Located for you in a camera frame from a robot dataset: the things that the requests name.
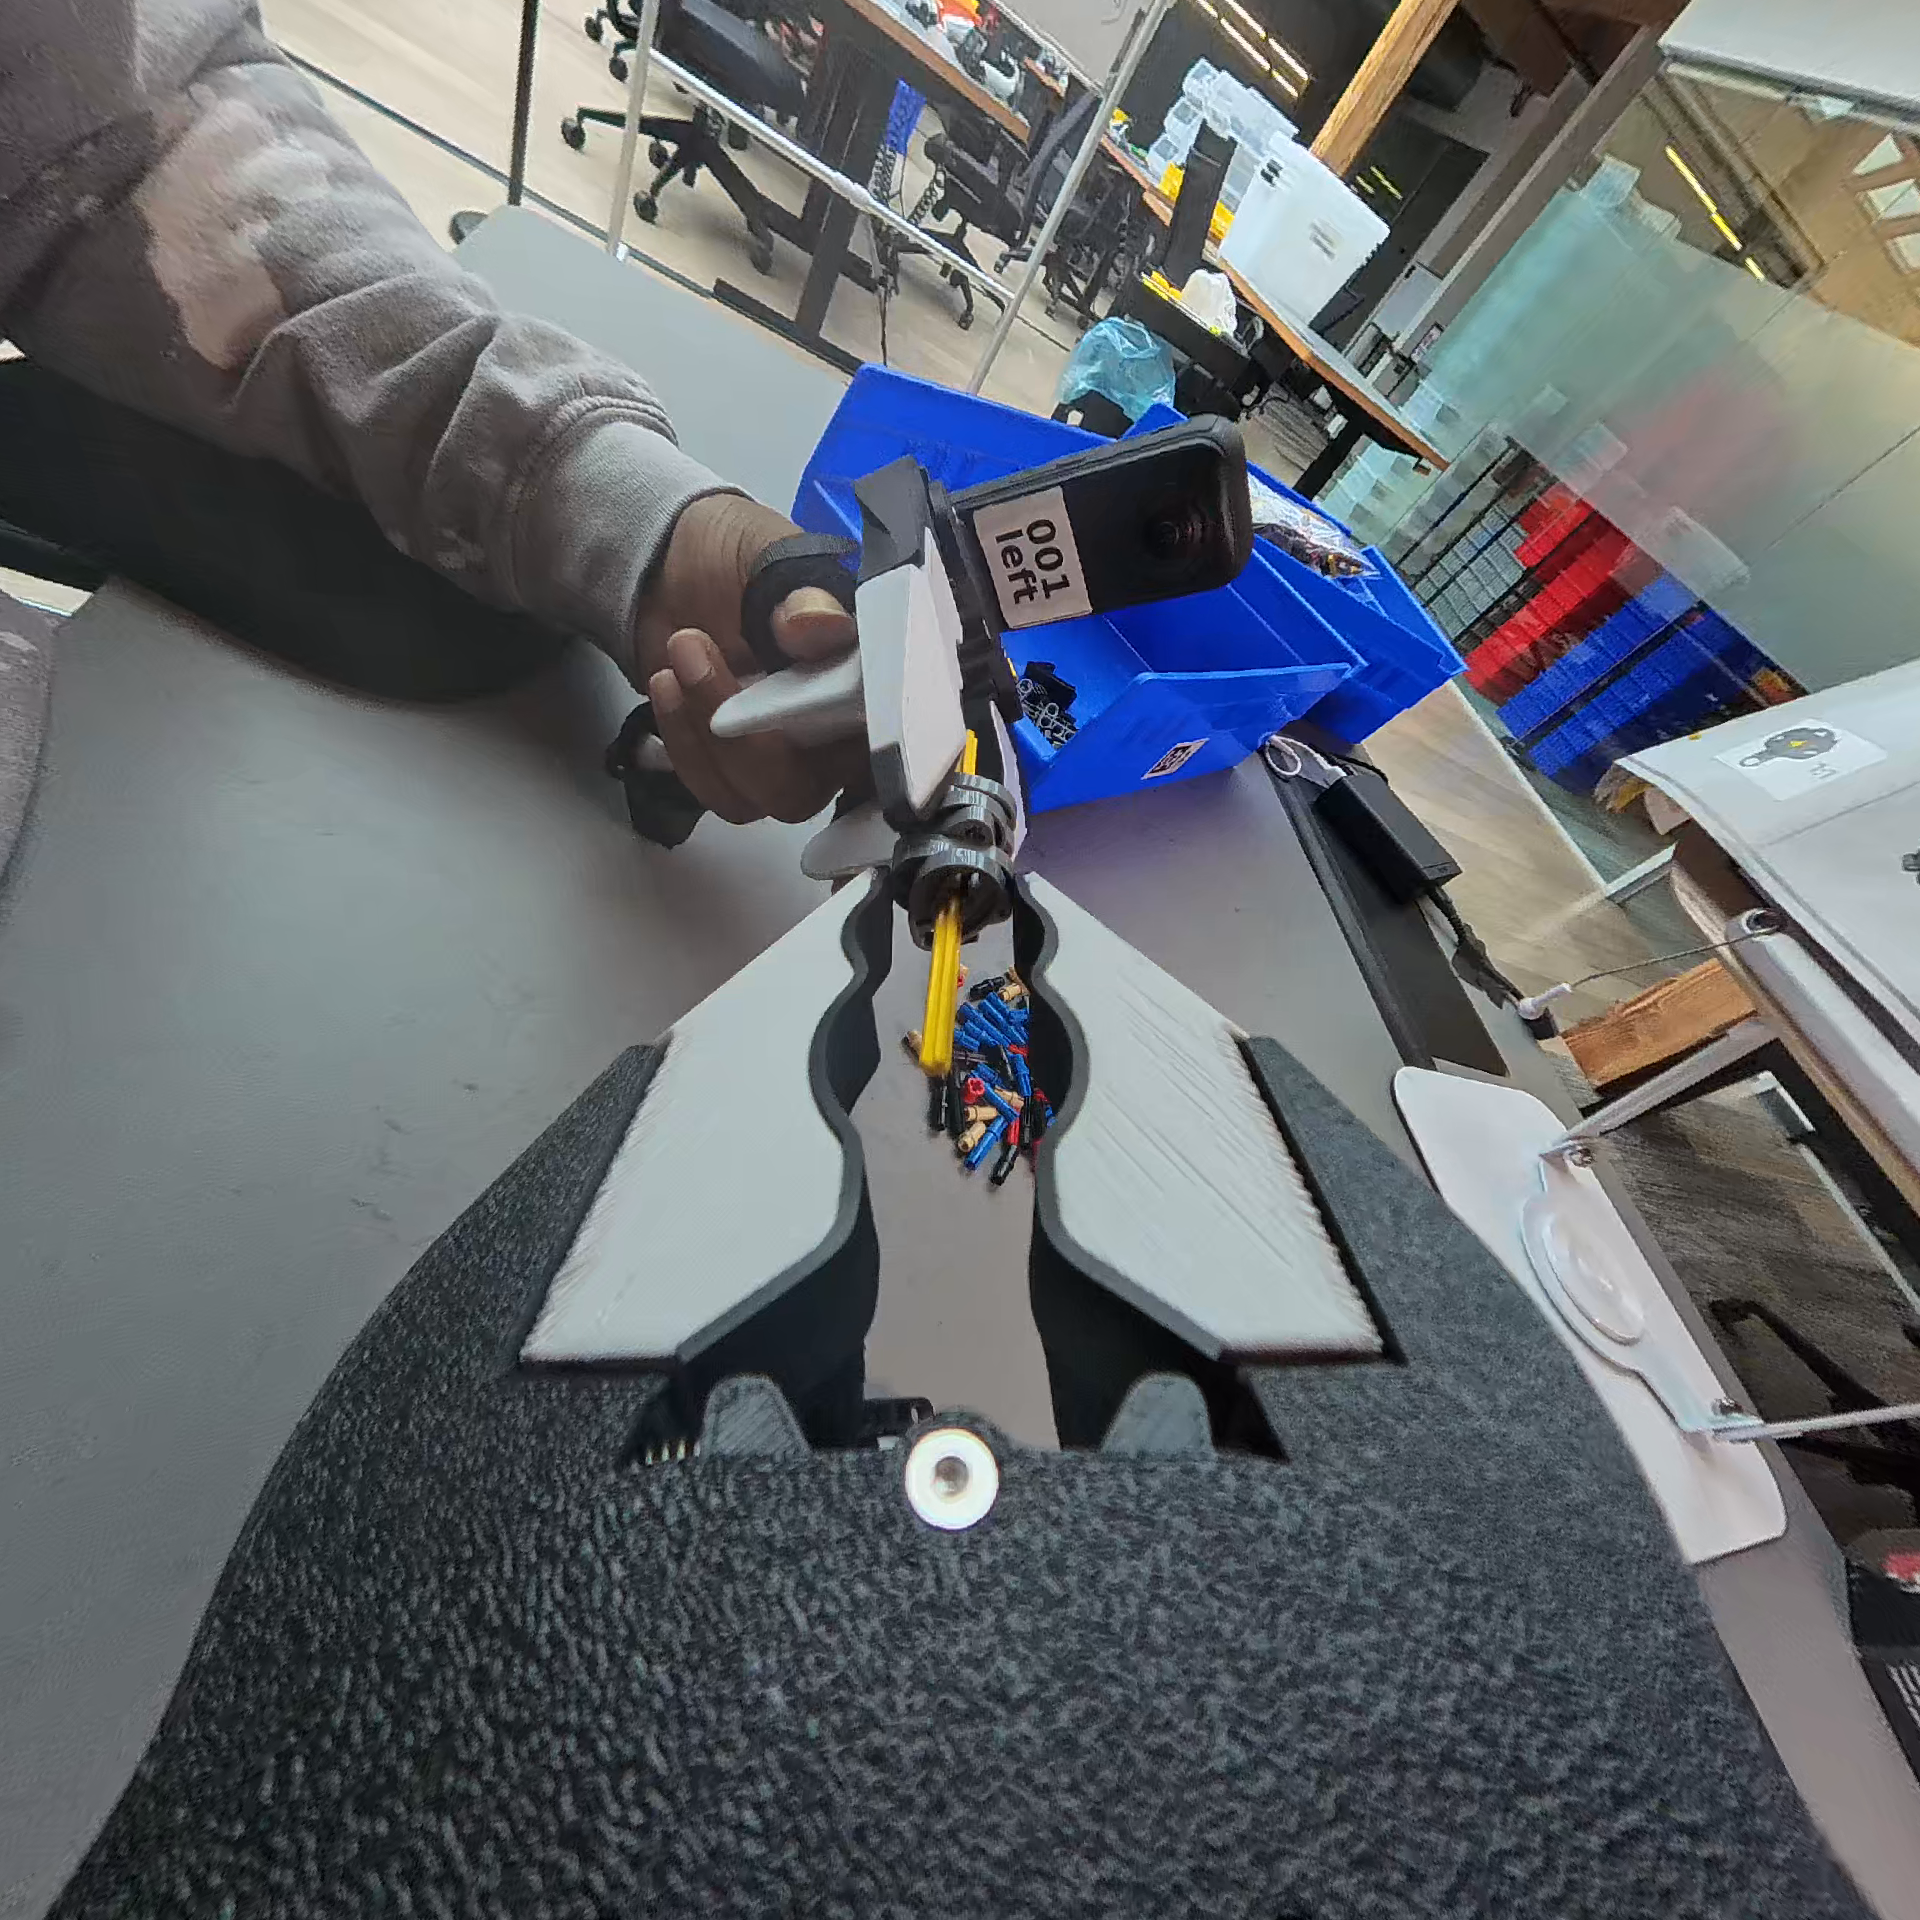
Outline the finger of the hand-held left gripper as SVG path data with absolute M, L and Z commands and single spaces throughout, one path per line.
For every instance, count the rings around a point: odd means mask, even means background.
M 970 726 L 957 649 L 962 620 L 939 559 L 857 585 L 857 659 L 881 815 L 924 828 L 962 758 Z
M 1012 808 L 1010 852 L 1023 852 L 1027 836 L 1025 773 L 1010 725 L 995 699 L 972 701 L 972 731 L 976 735 L 976 776 L 1007 791 Z

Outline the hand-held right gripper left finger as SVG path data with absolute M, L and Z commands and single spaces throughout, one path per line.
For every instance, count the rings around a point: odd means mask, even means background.
M 881 1065 L 890 893 L 849 885 L 661 1037 L 520 1358 L 841 1365 L 874 1323 L 856 1107 Z

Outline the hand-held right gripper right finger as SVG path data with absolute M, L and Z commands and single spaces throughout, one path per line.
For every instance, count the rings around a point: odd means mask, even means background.
M 1051 880 L 1020 893 L 1045 1251 L 1205 1359 L 1385 1356 L 1249 1033 Z

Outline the yellow toy axle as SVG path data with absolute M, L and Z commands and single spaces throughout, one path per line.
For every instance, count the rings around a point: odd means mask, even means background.
M 954 864 L 954 851 L 980 844 L 984 824 L 972 785 L 976 758 L 979 737 L 970 728 L 956 764 L 956 785 L 945 798 L 939 823 L 931 830 L 933 839 L 919 875 L 928 908 L 928 984 L 919 1065 L 928 1079 L 947 1077 L 954 1067 L 954 1017 L 972 889 L 972 870 L 961 870 Z

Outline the toy instruction booklet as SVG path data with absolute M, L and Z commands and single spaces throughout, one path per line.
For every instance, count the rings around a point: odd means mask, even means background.
M 1917 662 L 1625 755 L 1837 972 L 1917 1035 Z

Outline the person's left forearm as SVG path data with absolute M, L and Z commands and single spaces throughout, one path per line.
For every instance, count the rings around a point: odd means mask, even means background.
M 731 486 L 459 267 L 256 4 L 5 4 L 3 81 L 8 343 L 636 662 L 680 517 Z

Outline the grey desk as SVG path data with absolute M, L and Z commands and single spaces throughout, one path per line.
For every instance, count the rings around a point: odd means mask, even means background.
M 127 585 L 5 872 L 5 1907 L 1872 1916 L 1612 1416 L 1385 1118 L 1263 768 L 1041 820 L 1251 1037 L 1384 1358 L 1205 1359 L 939 1169 L 841 1365 L 528 1365 L 666 1030 L 831 893 L 650 851 L 597 654 L 428 709 Z

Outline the person's left hand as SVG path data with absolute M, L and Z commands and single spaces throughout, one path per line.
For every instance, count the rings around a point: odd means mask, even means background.
M 747 573 L 769 544 L 796 533 L 745 496 L 703 496 L 680 517 L 640 596 L 633 649 L 664 755 L 687 791 L 733 824 L 799 824 L 872 791 L 867 751 L 852 737 L 804 745 L 784 733 L 714 733 L 719 709 L 762 673 L 738 629 Z

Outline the light blue plastic bag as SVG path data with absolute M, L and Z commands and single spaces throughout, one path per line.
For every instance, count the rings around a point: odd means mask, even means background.
M 1099 403 L 1125 422 L 1135 422 L 1152 404 L 1175 404 L 1175 399 L 1173 348 L 1138 319 L 1105 317 L 1069 352 L 1051 416 L 1092 417 Z

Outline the clear bag of toy parts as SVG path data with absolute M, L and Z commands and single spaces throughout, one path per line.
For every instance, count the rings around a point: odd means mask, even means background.
M 1273 492 L 1253 496 L 1255 536 L 1329 581 L 1367 577 L 1370 551 L 1313 505 Z

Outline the blue plastic bin with label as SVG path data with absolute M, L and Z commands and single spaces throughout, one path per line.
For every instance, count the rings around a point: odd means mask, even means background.
M 817 441 L 791 518 L 852 536 L 856 483 L 906 454 L 961 492 L 1098 443 L 1080 425 L 869 363 Z M 1003 649 L 1016 670 L 1050 665 L 1073 692 L 1073 731 L 1032 713 L 1016 725 L 1033 811 L 1231 769 L 1361 672 L 1306 571 L 1268 542 L 1227 588 L 1008 632 Z

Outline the pile of small toy pins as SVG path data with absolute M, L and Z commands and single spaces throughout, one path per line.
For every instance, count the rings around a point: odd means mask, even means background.
M 927 1126 L 956 1166 L 989 1188 L 1012 1182 L 1053 1124 L 1053 1101 L 1033 1065 L 1033 999 L 1017 972 L 956 968 L 947 1070 L 924 1065 L 924 1033 L 911 1027 L 900 1053 L 927 1085 Z

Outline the long wooden table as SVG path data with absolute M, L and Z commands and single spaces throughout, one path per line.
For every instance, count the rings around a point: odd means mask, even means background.
M 1226 333 L 1200 326 L 1197 317 L 1184 310 L 1178 300 L 1178 286 L 1186 280 L 1188 269 L 1178 269 L 1175 275 L 1163 275 L 1156 267 L 1147 269 L 1145 259 L 1129 252 L 1140 220 L 1145 220 L 1147 233 L 1144 252 L 1152 255 L 1167 252 L 1170 230 L 1178 223 L 1179 203 L 1167 198 L 1137 156 L 1111 135 L 1099 140 L 1088 159 L 1088 172 L 1116 176 L 1127 182 L 1123 208 L 1114 216 L 1096 216 L 1088 228 L 1088 240 L 1099 245 L 1091 286 L 1099 288 L 1107 280 L 1111 283 L 1114 316 L 1144 304 L 1145 317 L 1167 321 L 1183 344 L 1195 344 L 1203 365 L 1209 371 L 1226 368 L 1240 376 L 1265 376 L 1271 385 L 1297 382 L 1306 393 L 1330 393 L 1336 429 L 1303 471 L 1306 494 L 1315 496 L 1325 488 L 1333 473 L 1340 471 L 1363 441 L 1378 443 L 1399 456 L 1413 460 L 1423 473 L 1440 473 L 1449 467 L 1449 454 L 1434 443 L 1429 432 L 1411 421 L 1407 406 L 1378 389 L 1375 375 L 1363 373 L 1345 350 L 1333 348 L 1311 325 L 1281 312 L 1266 301 L 1253 280 L 1227 263 L 1216 240 L 1208 240 L 1203 263 L 1231 283 L 1237 309 L 1260 321 L 1260 333 L 1251 344 L 1234 348 Z M 1051 228 L 1041 223 L 1029 233 L 1033 246 L 1016 254 L 1012 278 L 997 278 L 986 272 L 968 246 L 949 246 L 945 230 L 933 230 L 908 220 L 887 227 L 887 233 L 893 236 L 892 245 L 876 246 L 876 255 L 890 255 L 892 261 L 924 254 L 943 277 L 962 280 L 989 309 L 989 325 L 976 336 L 976 371 L 964 379 L 970 393 L 986 389 L 997 357 L 1023 317 L 1025 304 L 1048 300 L 1042 288 L 1048 264 L 1060 264 L 1069 259 L 1063 233 L 1073 220 L 1076 193 L 1076 184 L 1063 187 L 1053 208 L 1060 221 Z

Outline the black office chair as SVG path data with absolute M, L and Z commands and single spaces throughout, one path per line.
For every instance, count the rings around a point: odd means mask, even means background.
M 807 102 L 807 81 L 780 37 L 765 30 L 755 4 L 738 12 L 719 3 L 661 3 L 657 51 L 762 124 L 780 131 L 799 126 Z M 683 116 L 645 112 L 640 135 L 655 176 L 633 193 L 637 216 L 657 223 L 661 196 L 673 182 L 695 187 L 703 177 L 712 177 L 747 228 L 755 272 L 770 275 L 778 255 L 772 206 L 733 158 L 752 143 L 751 133 L 707 102 L 695 102 Z
M 927 223 L 915 212 L 915 233 L 881 240 L 881 263 L 897 272 L 904 255 L 935 255 L 947 248 L 970 255 L 975 233 L 1002 243 L 995 269 L 1003 272 L 1027 261 L 1033 243 L 1066 192 L 1069 169 L 1085 135 L 1098 124 L 1099 97 L 1088 91 L 1057 112 L 1039 140 L 1027 147 L 995 128 L 992 158 L 979 158 L 939 133 L 927 143 L 933 172 L 928 182 L 928 216 L 952 216 L 952 227 Z
M 1197 124 L 1159 255 L 1159 272 L 1175 292 L 1183 292 L 1188 277 L 1205 263 L 1221 187 L 1234 153 L 1237 140 L 1231 133 L 1221 133 L 1209 120 Z

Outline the white storage tote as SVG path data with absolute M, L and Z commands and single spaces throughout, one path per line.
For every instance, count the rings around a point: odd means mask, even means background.
M 1385 238 L 1371 201 L 1297 140 L 1271 137 L 1218 259 L 1265 304 L 1313 325 Z

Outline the black power adapter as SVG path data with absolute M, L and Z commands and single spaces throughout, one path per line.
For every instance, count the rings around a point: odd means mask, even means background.
M 1459 860 L 1371 766 L 1338 769 L 1322 785 L 1315 808 L 1395 904 L 1437 899 L 1464 872 Z

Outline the stack of clear storage boxes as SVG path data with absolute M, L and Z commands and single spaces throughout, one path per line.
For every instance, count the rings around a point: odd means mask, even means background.
M 1297 126 L 1281 107 L 1209 60 L 1194 62 L 1184 72 L 1183 88 L 1163 113 L 1162 133 L 1145 151 L 1145 169 L 1156 181 L 1163 181 L 1173 167 L 1184 169 L 1200 128 L 1212 128 L 1234 143 L 1221 187 L 1221 198 L 1231 208 L 1242 201 L 1268 151 L 1297 137 Z

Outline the rack of red and blue bins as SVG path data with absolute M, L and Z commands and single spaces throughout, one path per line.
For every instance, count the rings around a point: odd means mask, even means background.
M 1521 577 L 1464 655 L 1467 686 L 1536 776 L 1589 798 L 1628 755 L 1804 694 L 1571 488 L 1547 486 L 1519 533 Z

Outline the dark toy set box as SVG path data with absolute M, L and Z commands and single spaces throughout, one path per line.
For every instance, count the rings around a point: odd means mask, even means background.
M 1857 1656 L 1897 1745 L 1917 1771 L 1917 1550 L 1869 1548 L 1845 1571 Z

